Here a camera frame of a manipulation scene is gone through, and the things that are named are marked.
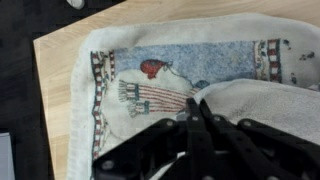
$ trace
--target blue printed pattern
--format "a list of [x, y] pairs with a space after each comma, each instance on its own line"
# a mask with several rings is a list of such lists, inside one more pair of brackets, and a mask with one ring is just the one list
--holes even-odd
[[254, 79], [254, 41], [155, 45], [114, 50], [115, 75], [140, 69], [148, 59], [170, 64], [196, 87], [238, 78]]

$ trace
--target light wood surface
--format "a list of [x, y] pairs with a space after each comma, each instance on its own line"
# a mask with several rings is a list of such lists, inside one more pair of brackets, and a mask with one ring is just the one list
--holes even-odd
[[91, 30], [241, 12], [260, 12], [320, 26], [319, 7], [319, 0], [128, 0], [36, 39], [34, 47], [56, 179], [65, 179], [67, 170], [71, 71], [78, 49]]

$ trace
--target printed towel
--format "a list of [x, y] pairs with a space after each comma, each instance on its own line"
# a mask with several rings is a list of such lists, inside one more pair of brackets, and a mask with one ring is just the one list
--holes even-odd
[[261, 14], [92, 31], [72, 73], [67, 179], [92, 179], [94, 159], [211, 84], [245, 78], [318, 91], [319, 43], [319, 28]]

